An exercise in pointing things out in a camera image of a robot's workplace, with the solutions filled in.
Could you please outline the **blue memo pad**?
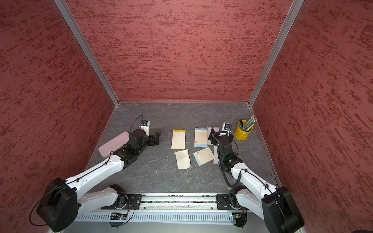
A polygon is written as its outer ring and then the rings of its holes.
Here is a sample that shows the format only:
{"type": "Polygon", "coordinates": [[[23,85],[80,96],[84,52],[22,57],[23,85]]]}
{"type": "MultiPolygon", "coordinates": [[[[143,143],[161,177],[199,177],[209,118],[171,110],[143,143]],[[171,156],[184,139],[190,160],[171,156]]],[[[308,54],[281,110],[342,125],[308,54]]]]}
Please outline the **blue memo pad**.
{"type": "Polygon", "coordinates": [[[208,147],[208,129],[207,128],[195,128],[195,139],[194,146],[196,148],[207,148],[208,147]]]}

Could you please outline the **purple memo pad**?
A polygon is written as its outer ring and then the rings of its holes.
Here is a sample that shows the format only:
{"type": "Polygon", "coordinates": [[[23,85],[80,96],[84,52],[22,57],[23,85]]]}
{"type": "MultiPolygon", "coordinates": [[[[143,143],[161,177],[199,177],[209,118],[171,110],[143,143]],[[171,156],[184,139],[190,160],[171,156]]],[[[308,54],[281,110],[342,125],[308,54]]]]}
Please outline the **purple memo pad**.
{"type": "Polygon", "coordinates": [[[218,132],[219,130],[220,130],[220,127],[211,127],[211,126],[208,126],[208,128],[207,128],[207,133],[208,133],[208,135],[207,135],[207,144],[209,146],[213,145],[212,142],[211,142],[213,140],[212,135],[214,133],[218,132]]]}

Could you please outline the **torn blue page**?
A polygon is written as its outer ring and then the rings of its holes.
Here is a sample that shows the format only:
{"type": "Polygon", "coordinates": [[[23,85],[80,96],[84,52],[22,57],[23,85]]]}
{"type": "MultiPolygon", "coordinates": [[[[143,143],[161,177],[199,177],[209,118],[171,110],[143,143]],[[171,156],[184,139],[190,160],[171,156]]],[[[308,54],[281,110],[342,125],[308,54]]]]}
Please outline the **torn blue page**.
{"type": "Polygon", "coordinates": [[[210,148],[204,148],[203,150],[199,150],[195,152],[193,155],[197,161],[198,166],[201,166],[205,163],[214,160],[214,154],[210,148]]]}

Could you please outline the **yellow memo pad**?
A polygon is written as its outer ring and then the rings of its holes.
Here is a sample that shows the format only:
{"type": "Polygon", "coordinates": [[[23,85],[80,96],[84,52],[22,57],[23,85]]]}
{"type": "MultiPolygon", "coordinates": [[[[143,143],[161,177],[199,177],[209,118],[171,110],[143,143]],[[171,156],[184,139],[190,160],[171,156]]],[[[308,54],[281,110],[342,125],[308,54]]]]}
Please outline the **yellow memo pad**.
{"type": "Polygon", "coordinates": [[[173,130],[172,150],[184,150],[186,130],[173,130]]]}

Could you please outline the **torn yellow page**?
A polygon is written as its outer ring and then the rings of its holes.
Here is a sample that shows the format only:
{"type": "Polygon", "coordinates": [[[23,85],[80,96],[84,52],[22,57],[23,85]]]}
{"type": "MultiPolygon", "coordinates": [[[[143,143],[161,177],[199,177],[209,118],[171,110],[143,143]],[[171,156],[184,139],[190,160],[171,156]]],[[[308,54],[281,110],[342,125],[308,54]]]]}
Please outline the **torn yellow page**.
{"type": "Polygon", "coordinates": [[[176,151],[174,154],[176,156],[177,168],[179,170],[186,170],[190,168],[191,164],[188,149],[176,151]]]}

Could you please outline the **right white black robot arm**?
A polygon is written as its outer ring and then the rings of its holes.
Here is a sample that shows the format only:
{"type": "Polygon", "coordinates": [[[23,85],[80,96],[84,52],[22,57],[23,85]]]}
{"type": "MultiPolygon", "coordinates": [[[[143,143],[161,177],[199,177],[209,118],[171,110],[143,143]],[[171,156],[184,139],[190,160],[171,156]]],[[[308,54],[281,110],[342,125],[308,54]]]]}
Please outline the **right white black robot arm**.
{"type": "Polygon", "coordinates": [[[209,140],[217,146],[219,169],[230,187],[229,202],[234,209],[250,210],[271,233],[295,233],[304,227],[305,221],[291,192],[250,170],[233,151],[231,133],[211,131],[209,140]]]}

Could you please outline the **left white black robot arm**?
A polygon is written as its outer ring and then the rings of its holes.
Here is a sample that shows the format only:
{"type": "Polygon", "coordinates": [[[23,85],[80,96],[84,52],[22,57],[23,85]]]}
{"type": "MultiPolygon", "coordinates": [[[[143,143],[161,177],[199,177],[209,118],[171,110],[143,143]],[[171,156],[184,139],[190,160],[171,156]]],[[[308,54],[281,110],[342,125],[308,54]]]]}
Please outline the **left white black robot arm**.
{"type": "Polygon", "coordinates": [[[53,232],[61,232],[78,217],[91,211],[110,208],[128,212],[135,201],[117,184],[91,193],[90,190],[108,177],[129,167],[148,146],[160,144],[161,132],[147,130],[124,132],[99,147],[104,160],[92,168],[62,180],[50,182],[43,197],[33,208],[53,232]]]}

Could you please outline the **yellow pen cup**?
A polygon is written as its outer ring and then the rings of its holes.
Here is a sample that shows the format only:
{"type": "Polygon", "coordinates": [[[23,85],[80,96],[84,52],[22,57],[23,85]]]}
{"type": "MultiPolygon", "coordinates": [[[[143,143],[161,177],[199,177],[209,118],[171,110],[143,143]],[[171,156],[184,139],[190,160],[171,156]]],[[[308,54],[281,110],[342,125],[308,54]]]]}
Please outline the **yellow pen cup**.
{"type": "Polygon", "coordinates": [[[241,122],[243,123],[243,124],[245,124],[247,121],[242,121],[242,120],[240,120],[240,122],[238,123],[238,126],[237,126],[237,129],[236,129],[236,131],[235,131],[235,133],[234,133],[234,136],[235,136],[235,138],[237,139],[237,140],[240,140],[240,141],[245,141],[247,138],[248,138],[248,136],[249,136],[249,134],[251,133],[251,131],[253,130],[253,125],[247,130],[247,131],[245,131],[245,130],[243,130],[242,129],[242,125],[241,125],[241,122]]]}

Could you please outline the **pink pencil case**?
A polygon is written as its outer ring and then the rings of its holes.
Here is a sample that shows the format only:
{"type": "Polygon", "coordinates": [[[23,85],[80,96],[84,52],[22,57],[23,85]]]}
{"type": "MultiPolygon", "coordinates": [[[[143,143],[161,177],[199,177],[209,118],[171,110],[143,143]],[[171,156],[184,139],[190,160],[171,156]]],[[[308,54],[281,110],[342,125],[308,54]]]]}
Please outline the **pink pencil case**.
{"type": "Polygon", "coordinates": [[[111,139],[107,143],[104,143],[99,147],[98,151],[103,158],[107,158],[111,152],[120,149],[129,140],[129,133],[123,132],[115,138],[111,139]]]}

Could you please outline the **bundle of pencils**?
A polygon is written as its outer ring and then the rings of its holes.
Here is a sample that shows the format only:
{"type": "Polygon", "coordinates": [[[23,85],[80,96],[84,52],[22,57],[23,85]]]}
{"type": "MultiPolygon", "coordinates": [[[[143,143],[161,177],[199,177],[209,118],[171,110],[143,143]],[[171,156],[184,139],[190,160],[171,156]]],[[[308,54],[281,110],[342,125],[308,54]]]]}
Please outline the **bundle of pencils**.
{"type": "Polygon", "coordinates": [[[257,119],[256,119],[255,115],[252,115],[249,118],[249,120],[246,121],[245,123],[244,123],[243,120],[240,119],[239,128],[241,130],[243,130],[244,132],[248,132],[252,128],[252,126],[254,125],[255,122],[257,122],[257,119]]]}

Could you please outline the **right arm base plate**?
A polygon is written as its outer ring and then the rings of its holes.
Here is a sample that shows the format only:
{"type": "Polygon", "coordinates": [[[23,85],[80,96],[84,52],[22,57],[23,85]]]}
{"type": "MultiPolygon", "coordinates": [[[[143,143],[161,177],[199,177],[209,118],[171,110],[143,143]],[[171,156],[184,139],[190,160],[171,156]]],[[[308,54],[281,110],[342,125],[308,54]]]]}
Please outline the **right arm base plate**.
{"type": "Polygon", "coordinates": [[[257,198],[251,194],[217,194],[216,203],[218,210],[239,211],[244,208],[252,210],[260,206],[257,198]]]}

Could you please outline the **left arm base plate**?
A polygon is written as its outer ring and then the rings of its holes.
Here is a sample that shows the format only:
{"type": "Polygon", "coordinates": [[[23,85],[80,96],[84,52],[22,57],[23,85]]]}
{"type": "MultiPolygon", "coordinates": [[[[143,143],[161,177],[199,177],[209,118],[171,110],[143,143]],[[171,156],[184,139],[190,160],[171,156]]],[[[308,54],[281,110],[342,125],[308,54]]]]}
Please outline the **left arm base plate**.
{"type": "Polygon", "coordinates": [[[124,211],[129,208],[138,210],[142,197],[142,194],[120,194],[113,205],[101,207],[101,210],[124,211]]]}

